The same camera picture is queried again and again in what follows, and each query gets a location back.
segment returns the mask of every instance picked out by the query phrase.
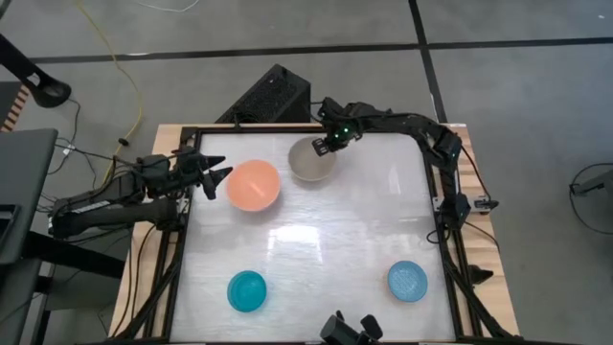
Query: gray floor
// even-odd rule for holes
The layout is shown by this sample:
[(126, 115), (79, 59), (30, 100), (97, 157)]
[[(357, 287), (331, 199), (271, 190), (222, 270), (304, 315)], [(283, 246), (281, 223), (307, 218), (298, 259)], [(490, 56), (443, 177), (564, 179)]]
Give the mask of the gray floor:
[[(152, 3), (181, 8), (191, 1)], [(430, 42), (613, 35), (607, 1), (419, 5)], [(408, 4), (399, 0), (201, 0), (185, 13), (119, 0), (86, 0), (85, 6), (121, 54), (417, 41)], [(0, 32), (31, 57), (106, 54), (72, 0), (13, 1)], [(610, 343), (613, 238), (580, 225), (567, 188), (583, 166), (611, 161), (613, 47), (448, 50), (432, 57), (448, 120), (469, 125), (484, 179), (501, 201), (492, 218), (521, 333)], [(311, 81), (313, 100), (330, 95), (434, 117), (418, 51), (132, 61), (124, 66), (144, 94), (146, 118), (125, 157), (150, 152), (158, 124), (213, 122), (273, 63)], [(125, 78), (109, 62), (41, 67), (69, 82), (83, 105), (78, 147), (111, 153), (137, 114)], [(12, 80), (0, 70), (0, 81)], [(74, 111), (72, 104), (41, 109), (28, 102), (17, 128), (56, 127), (69, 136)], [(102, 175), (105, 162), (94, 163)], [(86, 162), (74, 156), (45, 191), (62, 196), (90, 184)], [(604, 216), (608, 206), (603, 195), (579, 201), (579, 210), (605, 230), (613, 221)], [(44, 232), (43, 217), (36, 227)], [(110, 241), (92, 245), (103, 250)], [(126, 247), (127, 241), (118, 243), (111, 253), (122, 257)], [(70, 274), (56, 270), (60, 280)], [(101, 340), (96, 311), (116, 293), (117, 282), (85, 274), (53, 293), (48, 305), (63, 311), (52, 313), (45, 343)]]

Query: metal bracket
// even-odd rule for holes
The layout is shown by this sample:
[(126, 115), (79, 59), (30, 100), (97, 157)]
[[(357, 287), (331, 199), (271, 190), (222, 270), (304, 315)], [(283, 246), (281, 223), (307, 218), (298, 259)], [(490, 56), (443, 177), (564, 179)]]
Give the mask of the metal bracket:
[[(493, 209), (491, 207), (491, 202), (485, 195), (466, 196), (466, 198), (468, 199), (468, 205), (470, 205), (470, 213), (487, 215)], [(432, 207), (434, 208), (435, 212), (439, 212), (441, 210), (441, 204), (443, 204), (443, 197), (435, 196), (432, 198)]]

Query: black cable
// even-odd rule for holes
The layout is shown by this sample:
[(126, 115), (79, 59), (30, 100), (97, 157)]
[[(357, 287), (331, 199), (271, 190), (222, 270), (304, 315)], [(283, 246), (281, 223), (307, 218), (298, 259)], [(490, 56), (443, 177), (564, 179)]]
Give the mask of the black cable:
[(69, 150), (73, 150), (73, 151), (75, 151), (75, 152), (80, 152), (80, 153), (82, 153), (82, 154), (87, 154), (87, 155), (90, 155), (90, 156), (92, 156), (92, 157), (97, 157), (97, 158), (101, 158), (101, 159), (106, 159), (106, 160), (109, 160), (109, 161), (116, 160), (116, 158), (111, 158), (111, 157), (107, 157), (107, 156), (105, 156), (105, 155), (101, 155), (101, 154), (97, 154), (97, 153), (92, 153), (92, 152), (84, 151), (84, 150), (82, 150), (82, 149), (77, 149), (77, 148), (69, 148), (69, 147), (65, 147), (65, 146), (60, 145), (60, 144), (54, 144), (54, 146), (55, 146), (55, 147), (57, 147), (57, 148), (69, 149)]
[[(119, 240), (126, 238), (128, 235), (123, 236), (122, 238), (119, 238), (117, 240), (115, 240), (114, 242), (112, 242), (111, 244), (109, 244), (105, 250), (102, 253), (107, 252), (113, 245), (115, 245), (115, 243), (117, 243)], [(81, 273), (82, 270), (78, 270), (77, 272), (75, 272), (73, 275), (71, 275), (68, 279), (64, 280), (63, 282), (59, 283), (56, 287), (61, 287), (64, 286), (65, 284), (68, 284), (70, 281), (72, 281), (73, 279), (75, 279), (75, 277), (77, 277), (77, 275), (79, 273)], [(28, 303), (31, 303), (34, 299), (44, 295), (45, 293), (43, 292), (39, 292), (36, 296), (28, 299), (27, 301), (25, 301), (24, 303), (20, 304), (17, 308), (15, 308), (14, 310), (12, 310), (11, 312), (9, 312), (9, 314), (7, 316), (5, 316), (2, 320), (0, 320), (0, 326), (2, 326), (2, 324), (7, 321), (8, 319), (10, 319), (16, 312), (18, 312), (20, 309), (22, 309), (24, 306), (26, 306)]]
[(127, 248), (127, 298), (125, 298), (125, 308), (124, 313), (122, 314), (122, 318), (119, 320), (117, 324), (117, 328), (115, 332), (111, 336), (117, 335), (117, 332), (122, 327), (124, 323), (125, 316), (127, 315), (127, 307), (130, 304), (130, 295), (132, 294), (132, 241), (130, 241), (130, 246)]
[(145, 243), (147, 242), (147, 238), (149, 237), (149, 234), (153, 232), (153, 228), (155, 228), (155, 225), (151, 225), (151, 227), (148, 229), (147, 234), (143, 238), (143, 242), (141, 242), (141, 247), (138, 249), (138, 255), (136, 256), (136, 277), (134, 279), (134, 298), (132, 299), (132, 313), (130, 316), (130, 321), (134, 319), (134, 312), (136, 311), (136, 295), (138, 294), (138, 275), (141, 269), (141, 258), (143, 256), (143, 248), (145, 247)]
[(494, 242), (494, 244), (496, 244), (496, 248), (498, 248), (498, 251), (500, 251), (500, 245), (498, 245), (498, 241), (492, 235), (490, 235), (486, 230), (478, 227), (477, 225), (475, 225), (473, 223), (467, 222), (467, 221), (465, 221), (464, 224), (468, 224), (468, 225), (472, 226), (474, 229), (480, 231), (481, 233), (483, 233), (484, 235), (489, 237)]
[(95, 239), (99, 239), (99, 238), (103, 238), (103, 237), (107, 237), (111, 234), (114, 234), (120, 230), (124, 230), (125, 228), (118, 228), (118, 229), (114, 229), (114, 230), (110, 230), (98, 235), (94, 235), (94, 236), (90, 236), (88, 238), (84, 238), (84, 239), (78, 239), (78, 240), (72, 240), (72, 241), (64, 241), (64, 243), (69, 243), (69, 244), (74, 244), (74, 243), (81, 243), (81, 242), (89, 242), (90, 240), (95, 240)]
[[(64, 138), (57, 138), (57, 139), (64, 139), (68, 142), (69, 146), (74, 146), (75, 145), (75, 138), (77, 138), (77, 128), (78, 128), (78, 124), (79, 124), (79, 114), (80, 114), (80, 103), (71, 99), (68, 99), (69, 102), (72, 102), (74, 104), (77, 105), (77, 112), (75, 113), (75, 123), (73, 125), (73, 135), (71, 136), (70, 140), (64, 139)], [(64, 166), (64, 163), (66, 163), (66, 160), (68, 159), (68, 156), (70, 156), (70, 151), (68, 152), (68, 154), (65, 154), (61, 161), (59, 162), (59, 165), (57, 166), (57, 168), (53, 169), (50, 172), (47, 172), (47, 175), (52, 175), (54, 173), (57, 173), (61, 170), (61, 168)]]
[[(439, 242), (439, 241), (433, 241), (433, 240), (430, 240), (430, 236), (432, 236), (432, 234), (436, 234), (436, 233), (437, 233), (437, 231), (438, 231), (438, 230), (432, 230), (432, 231), (430, 231), (430, 232), (428, 233), (428, 235), (426, 235), (426, 236), (425, 236), (425, 240), (426, 240), (426, 241), (428, 241), (429, 243), (432, 243), (432, 244), (440, 244), (440, 242)], [(443, 235), (443, 236), (444, 236), (444, 241), (445, 241), (445, 242), (447, 242), (447, 240), (449, 240), (449, 238), (451, 237), (451, 231), (449, 231), (448, 229), (444, 229), (444, 230), (443, 230), (443, 233), (444, 233), (444, 235)]]
[(477, 178), (479, 179), (479, 183), (481, 183), (481, 187), (483, 188), (483, 191), (486, 193), (486, 196), (488, 196), (488, 201), (491, 201), (491, 195), (489, 194), (488, 188), (486, 188), (486, 184), (483, 183), (483, 178), (481, 178), (481, 175), (479, 174), (479, 170), (477, 170), (477, 165), (475, 164), (475, 161), (472, 160), (472, 157), (470, 156), (470, 154), (468, 154), (468, 151), (464, 148), (464, 146), (462, 146), (462, 151), (464, 152), (466, 157), (468, 157), (468, 160), (470, 161), (470, 164), (472, 165), (472, 169), (475, 171), (475, 174), (477, 175)]
[(57, 201), (57, 197), (46, 195), (44, 192), (40, 193), (40, 197), (44, 198), (45, 200), (47, 200), (49, 202), (56, 202)]
[(571, 208), (573, 209), (573, 213), (575, 214), (575, 217), (577, 217), (577, 219), (581, 222), (581, 224), (583, 224), (583, 226), (585, 226), (588, 230), (591, 230), (595, 233), (601, 234), (601, 235), (613, 235), (613, 232), (608, 232), (608, 231), (603, 231), (600, 229), (597, 229), (591, 225), (589, 225), (587, 222), (585, 222), (585, 220), (583, 220), (583, 218), (579, 215), (579, 211), (577, 211), (577, 207), (575, 206), (575, 200), (573, 199), (573, 187), (577, 185), (577, 180), (579, 179), (579, 176), (582, 173), (585, 173), (586, 171), (592, 169), (592, 168), (596, 168), (596, 167), (605, 167), (605, 166), (613, 166), (613, 163), (596, 163), (596, 164), (591, 164), (583, 169), (581, 169), (579, 172), (577, 172), (577, 174), (575, 175), (575, 177), (573, 177), (573, 182), (571, 182), (571, 185), (569, 186), (568, 189), (568, 199), (571, 202)]
[(104, 311), (105, 309), (107, 309), (111, 303), (106, 304), (104, 307), (102, 307), (101, 309), (99, 309), (96, 312), (96, 316), (98, 316), (98, 321), (100, 321), (100, 325), (102, 326), (102, 329), (104, 330), (104, 334), (108, 334), (108, 329), (106, 328), (106, 326), (104, 325), (104, 321), (102, 321), (102, 316), (101, 313), (102, 311)]

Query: tripod leg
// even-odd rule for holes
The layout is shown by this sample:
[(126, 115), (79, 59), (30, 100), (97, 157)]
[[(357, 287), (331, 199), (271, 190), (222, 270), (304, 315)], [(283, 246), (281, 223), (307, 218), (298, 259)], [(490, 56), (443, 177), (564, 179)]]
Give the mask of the tripod leg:
[[(30, 89), (36, 104), (42, 107), (56, 107), (68, 100), (72, 89), (68, 84), (53, 79), (33, 64), (9, 40), (0, 34), (0, 64), (13, 73)], [(29, 80), (37, 76), (38, 85)]]

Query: cable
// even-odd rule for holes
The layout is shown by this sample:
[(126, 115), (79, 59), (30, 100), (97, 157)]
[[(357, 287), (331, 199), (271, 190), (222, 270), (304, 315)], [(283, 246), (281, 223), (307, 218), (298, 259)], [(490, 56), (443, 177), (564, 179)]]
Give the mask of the cable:
[(143, 255), (143, 248), (145, 247), (145, 242), (147, 242), (147, 238), (149, 237), (149, 234), (151, 234), (151, 232), (153, 231), (153, 228), (155, 228), (155, 225), (151, 225), (151, 227), (147, 231), (147, 234), (145, 235), (145, 237), (143, 238), (143, 242), (141, 243), (141, 247), (138, 250), (138, 255), (136, 256), (136, 277), (134, 279), (134, 298), (132, 299), (132, 313), (130, 316), (130, 321), (134, 319), (134, 311), (136, 311), (136, 295), (138, 294), (138, 275), (139, 270), (141, 268), (141, 257)]
[[(130, 81), (130, 84), (132, 84), (132, 87), (134, 88), (134, 92), (136, 93), (136, 100), (137, 100), (137, 103), (138, 103), (138, 118), (136, 119), (136, 122), (134, 123), (132, 128), (124, 136), (124, 138), (120, 138), (120, 140), (119, 140), (120, 141), (120, 145), (115, 149), (115, 153), (113, 153), (113, 155), (119, 155), (120, 151), (122, 150), (122, 147), (124, 145), (128, 145), (127, 139), (132, 135), (134, 130), (136, 130), (136, 128), (140, 125), (140, 123), (143, 120), (143, 95), (141, 94), (141, 91), (138, 89), (138, 86), (136, 86), (136, 82), (134, 81), (134, 79), (119, 64), (119, 61), (117, 61), (117, 57), (115, 56), (115, 52), (113, 51), (113, 48), (111, 47), (110, 43), (108, 42), (108, 39), (102, 33), (102, 30), (100, 29), (100, 27), (94, 22), (94, 19), (91, 17), (91, 15), (89, 15), (89, 13), (85, 10), (85, 7), (83, 6), (83, 0), (76, 0), (76, 1), (77, 1), (77, 7), (79, 8), (79, 11), (85, 16), (85, 18), (87, 18), (87, 21), (89, 21), (89, 24), (96, 30), (96, 32), (98, 33), (98, 36), (100, 37), (102, 42), (104, 42), (104, 45), (106, 45), (106, 49), (108, 50), (109, 54), (113, 58), (113, 62), (115, 63), (115, 67), (120, 72), (122, 72), (122, 74), (124, 74), (124, 76)], [(104, 178), (102, 179), (102, 184), (104, 184), (106, 182), (106, 180), (109, 178), (110, 171), (111, 171), (111, 166), (109, 164), (108, 168), (106, 169), (106, 172), (104, 173)]]
[[(114, 242), (112, 242), (111, 244), (109, 244), (109, 245), (108, 245), (108, 246), (105, 248), (105, 250), (103, 250), (103, 251), (102, 251), (102, 253), (106, 253), (106, 252), (107, 252), (107, 251), (108, 251), (108, 250), (109, 250), (109, 249), (110, 249), (110, 248), (111, 248), (113, 245), (115, 245), (115, 244), (116, 244), (116, 243), (117, 243), (119, 240), (124, 239), (124, 238), (126, 238), (126, 237), (128, 237), (128, 236), (129, 236), (129, 234), (128, 234), (128, 235), (126, 235), (126, 236), (123, 236), (122, 238), (119, 238), (119, 239), (115, 240)], [(77, 275), (78, 275), (79, 273), (81, 273), (81, 272), (82, 272), (82, 270), (78, 270), (78, 271), (77, 271), (77, 272), (75, 272), (73, 275), (71, 275), (70, 277), (68, 277), (68, 279), (66, 279), (66, 280), (64, 280), (63, 282), (59, 283), (59, 284), (57, 285), (57, 287), (61, 287), (61, 286), (64, 286), (65, 284), (68, 284), (70, 281), (72, 281), (73, 279), (75, 279), (75, 277), (77, 277)], [(13, 316), (13, 315), (14, 315), (16, 312), (18, 312), (18, 311), (19, 311), (20, 309), (22, 309), (24, 306), (26, 306), (27, 304), (31, 303), (31, 302), (32, 302), (34, 299), (36, 299), (36, 298), (38, 298), (38, 297), (42, 296), (43, 294), (45, 294), (45, 293), (43, 293), (43, 292), (39, 292), (39, 293), (38, 293), (36, 296), (34, 296), (34, 297), (32, 297), (32, 298), (29, 298), (27, 301), (25, 301), (24, 303), (20, 304), (20, 305), (19, 305), (17, 308), (15, 308), (15, 309), (14, 309), (14, 310), (12, 310), (11, 312), (9, 312), (9, 314), (8, 314), (7, 316), (5, 316), (5, 317), (4, 317), (2, 320), (0, 320), (0, 326), (2, 326), (2, 324), (3, 324), (5, 321), (7, 321), (8, 319), (10, 319), (10, 318), (11, 318), (11, 316)]]
[(498, 245), (498, 241), (492, 235), (490, 235), (486, 230), (478, 227), (477, 225), (474, 225), (473, 223), (469, 223), (467, 221), (465, 221), (464, 224), (468, 224), (472, 226), (474, 229), (480, 231), (481, 233), (489, 237), (494, 242), (494, 244), (496, 244), (496, 248), (498, 248), (498, 251), (500, 251), (500, 245)]
[[(67, 140), (65, 138), (57, 138), (57, 139), (63, 139), (63, 140), (68, 142), (68, 144), (69, 144), (68, 146), (74, 146), (75, 145), (75, 138), (77, 138), (77, 126), (78, 126), (78, 123), (79, 123), (80, 103), (77, 102), (77, 101), (71, 100), (71, 99), (68, 99), (67, 101), (72, 102), (72, 103), (77, 105), (77, 112), (75, 113), (75, 123), (73, 124), (73, 135), (72, 135), (70, 140)], [(65, 154), (62, 157), (62, 159), (59, 162), (59, 165), (57, 166), (57, 168), (53, 169), (50, 172), (47, 172), (47, 175), (52, 175), (54, 173), (59, 172), (61, 170), (61, 168), (64, 166), (64, 163), (66, 163), (66, 160), (68, 159), (68, 156), (70, 156), (70, 152), (71, 151), (68, 151), (68, 153)]]
[(63, 148), (63, 149), (73, 150), (73, 151), (75, 151), (75, 152), (79, 152), (79, 153), (82, 153), (82, 154), (87, 154), (87, 155), (90, 155), (90, 156), (92, 156), (92, 157), (97, 157), (97, 158), (106, 159), (106, 160), (110, 160), (110, 161), (114, 160), (114, 159), (113, 159), (113, 158), (111, 158), (111, 157), (104, 156), (104, 155), (97, 154), (97, 153), (92, 153), (92, 152), (84, 151), (84, 150), (82, 150), (82, 149), (77, 149), (77, 148), (68, 148), (68, 147), (65, 147), (65, 146), (60, 145), (60, 144), (54, 144), (54, 146), (56, 146), (56, 147), (58, 147), (58, 148)]
[(139, 4), (139, 5), (141, 5), (141, 6), (145, 6), (145, 7), (148, 7), (150, 9), (154, 9), (154, 10), (159, 10), (159, 11), (164, 11), (164, 12), (182, 13), (182, 12), (185, 12), (185, 11), (191, 9), (192, 7), (194, 7), (198, 2), (200, 2), (200, 0), (195, 0), (191, 5), (189, 5), (188, 7), (186, 7), (183, 10), (165, 9), (165, 8), (153, 6), (153, 5), (150, 5), (150, 4), (144, 4), (144, 3), (142, 3), (142, 2), (140, 2), (138, 0), (134, 0), (134, 2)]
[(120, 231), (120, 230), (125, 230), (125, 228), (119, 228), (119, 229), (115, 229), (115, 230), (110, 230), (110, 231), (107, 231), (107, 232), (104, 232), (104, 233), (101, 233), (101, 234), (98, 234), (98, 235), (93, 235), (93, 236), (90, 236), (90, 237), (84, 238), (84, 239), (78, 239), (78, 240), (72, 240), (72, 241), (64, 241), (64, 243), (69, 243), (69, 244), (83, 243), (83, 242), (87, 243), (87, 242), (90, 242), (90, 240), (95, 240), (95, 239), (107, 237), (107, 236), (109, 236), (111, 234), (116, 233), (117, 231)]
[(130, 242), (130, 246), (127, 248), (127, 272), (127, 298), (125, 299), (124, 313), (122, 314), (122, 318), (119, 320), (117, 328), (111, 337), (117, 335), (117, 332), (122, 327), (125, 315), (127, 314), (127, 307), (130, 304), (130, 296), (132, 295), (132, 241)]
[(468, 154), (468, 151), (464, 148), (464, 146), (462, 146), (462, 151), (464, 152), (466, 157), (468, 157), (468, 160), (470, 161), (470, 164), (472, 165), (472, 169), (474, 169), (475, 174), (477, 175), (477, 178), (479, 179), (479, 183), (481, 183), (481, 187), (483, 188), (483, 191), (486, 193), (486, 196), (488, 196), (488, 201), (491, 201), (491, 195), (489, 194), (488, 188), (486, 188), (486, 184), (483, 183), (483, 178), (481, 178), (481, 175), (479, 174), (479, 171), (477, 170), (477, 165), (475, 164), (475, 161), (472, 160), (472, 157), (470, 156), (470, 154)]
[(579, 215), (579, 211), (577, 211), (577, 207), (575, 206), (575, 200), (573, 199), (573, 187), (577, 185), (577, 180), (579, 179), (579, 176), (582, 173), (585, 173), (586, 171), (592, 169), (592, 168), (596, 168), (596, 167), (606, 167), (606, 166), (613, 166), (613, 163), (596, 163), (596, 164), (592, 164), (589, 165), (583, 169), (581, 169), (579, 172), (577, 172), (577, 174), (575, 175), (575, 177), (573, 177), (573, 182), (571, 182), (569, 189), (568, 189), (568, 199), (571, 202), (571, 208), (573, 209), (573, 213), (575, 214), (575, 217), (577, 217), (577, 219), (581, 222), (581, 224), (583, 224), (583, 226), (585, 226), (588, 230), (591, 230), (595, 233), (601, 234), (601, 235), (613, 235), (613, 232), (608, 232), (608, 231), (603, 231), (600, 229), (597, 229), (591, 225), (589, 225), (587, 222), (585, 222), (585, 220), (583, 220), (583, 218)]
[(108, 329), (106, 328), (106, 326), (104, 325), (104, 321), (102, 321), (102, 312), (107, 309), (108, 307), (110, 307), (113, 302), (115, 302), (115, 300), (105, 304), (102, 308), (100, 308), (97, 312), (96, 312), (96, 316), (98, 316), (98, 321), (100, 321), (100, 325), (102, 326), (102, 329), (104, 330), (104, 334), (108, 334)]
[[(432, 230), (428, 233), (428, 235), (425, 236), (425, 240), (428, 241), (429, 243), (432, 244), (440, 244), (439, 241), (434, 241), (434, 240), (430, 240), (430, 236), (432, 236), (432, 234), (436, 234), (437, 230)], [(449, 237), (451, 237), (451, 231), (449, 231), (448, 229), (444, 229), (443, 230), (444, 233), (444, 241), (447, 242), (447, 240), (449, 240)]]

